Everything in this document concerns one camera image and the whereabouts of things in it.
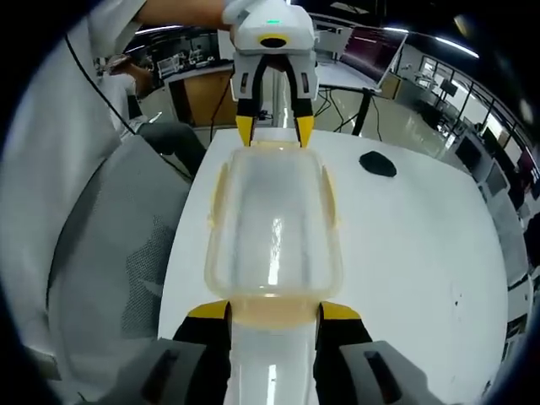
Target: black computer mouse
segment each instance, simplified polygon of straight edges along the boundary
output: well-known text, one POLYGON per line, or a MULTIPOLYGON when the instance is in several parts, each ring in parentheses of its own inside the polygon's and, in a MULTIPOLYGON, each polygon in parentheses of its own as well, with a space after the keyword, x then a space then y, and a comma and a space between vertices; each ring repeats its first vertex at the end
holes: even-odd
POLYGON ((374 175, 394 177, 397 174, 396 166, 392 161, 375 150, 360 156, 359 162, 364 169, 374 175))

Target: white shirt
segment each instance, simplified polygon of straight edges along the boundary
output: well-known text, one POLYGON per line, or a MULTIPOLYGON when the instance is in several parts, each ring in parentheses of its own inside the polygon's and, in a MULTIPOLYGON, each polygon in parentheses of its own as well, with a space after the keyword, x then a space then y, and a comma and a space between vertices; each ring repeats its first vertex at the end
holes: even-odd
MULTIPOLYGON (((100 89, 134 132, 137 132, 145 122, 148 122, 148 118, 145 116, 137 116, 131 120, 129 119, 129 104, 127 103, 127 97, 129 95, 137 95, 137 84, 135 83, 133 76, 126 73, 114 75, 106 73, 100 80, 100 89)), ((132 134, 112 110, 110 110, 110 114, 112 124, 121 139, 132 134)))
MULTIPOLYGON (((104 0, 69 34, 95 77, 95 57, 119 53, 144 0, 104 0)), ((64 40, 32 79, 0 162, 0 275, 23 343, 50 351, 46 288, 58 236, 81 191, 118 146, 104 101, 64 40)))

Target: black stand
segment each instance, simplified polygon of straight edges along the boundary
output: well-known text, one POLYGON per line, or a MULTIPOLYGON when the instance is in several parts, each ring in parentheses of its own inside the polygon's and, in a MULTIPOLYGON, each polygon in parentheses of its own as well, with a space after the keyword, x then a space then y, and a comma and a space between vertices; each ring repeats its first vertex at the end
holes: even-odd
POLYGON ((360 131, 362 131, 365 118, 370 109, 371 98, 373 97, 373 93, 367 89, 364 89, 362 94, 364 97, 362 98, 362 103, 360 104, 360 109, 358 110, 358 115, 356 116, 356 122, 354 123, 353 128, 353 135, 356 135, 357 137, 360 135, 360 131))

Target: transparent plastic container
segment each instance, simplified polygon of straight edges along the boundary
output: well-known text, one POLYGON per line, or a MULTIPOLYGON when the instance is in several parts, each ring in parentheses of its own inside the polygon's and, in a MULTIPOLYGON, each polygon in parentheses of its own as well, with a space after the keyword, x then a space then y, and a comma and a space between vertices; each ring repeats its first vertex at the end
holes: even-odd
POLYGON ((236 150, 216 187, 205 279, 239 323, 312 321, 341 286, 332 184, 312 151, 292 145, 236 150))

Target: floor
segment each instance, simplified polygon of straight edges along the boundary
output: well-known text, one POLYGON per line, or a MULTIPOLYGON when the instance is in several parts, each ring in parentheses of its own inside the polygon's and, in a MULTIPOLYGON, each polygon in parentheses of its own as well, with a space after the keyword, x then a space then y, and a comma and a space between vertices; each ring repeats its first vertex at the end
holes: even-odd
MULTIPOLYGON (((278 127, 294 127, 294 121, 292 112, 289 107, 289 89, 286 81, 282 82, 282 88, 279 93, 282 95, 281 100, 278 102, 278 127)), ((151 101, 151 109, 149 108, 149 102, 143 100, 141 108, 143 112, 145 110, 151 110, 152 116, 155 115, 156 108, 165 111, 170 104, 167 100, 164 100, 165 92, 161 93, 163 96, 157 94, 151 101)), ((272 92, 266 91, 264 107, 268 108, 272 105, 272 92)), ((335 131, 341 124, 342 118, 347 121, 349 118, 354 117, 358 112, 363 95, 360 93, 354 93, 345 90, 332 90, 332 92, 321 89, 320 95, 329 96, 332 95, 335 101, 335 106, 331 105, 330 108, 325 109, 319 116, 316 117, 316 129, 325 131, 335 131)), ((313 103, 313 111, 320 110, 323 103, 325 103, 323 97, 319 96, 313 103)), ((448 149, 448 142, 446 139, 436 130, 428 127, 424 120, 414 111, 395 103, 393 100, 383 99, 381 97, 374 97, 368 115, 362 128, 361 137, 379 139, 377 134, 377 110, 379 117, 379 132, 381 134, 382 142, 389 143, 401 148, 413 150, 421 154, 427 154, 435 159, 439 159, 448 165, 452 165, 459 170, 467 171, 462 165, 461 161, 448 149)), ((161 120, 166 121, 172 119, 169 114, 163 114, 161 120)), ((346 124, 341 132, 351 133, 354 128, 355 120, 346 124)), ((269 123, 259 123, 258 125, 269 125, 269 123)), ((210 133, 208 127, 195 128, 195 132, 199 136, 201 142, 208 146, 210 143, 210 133)))

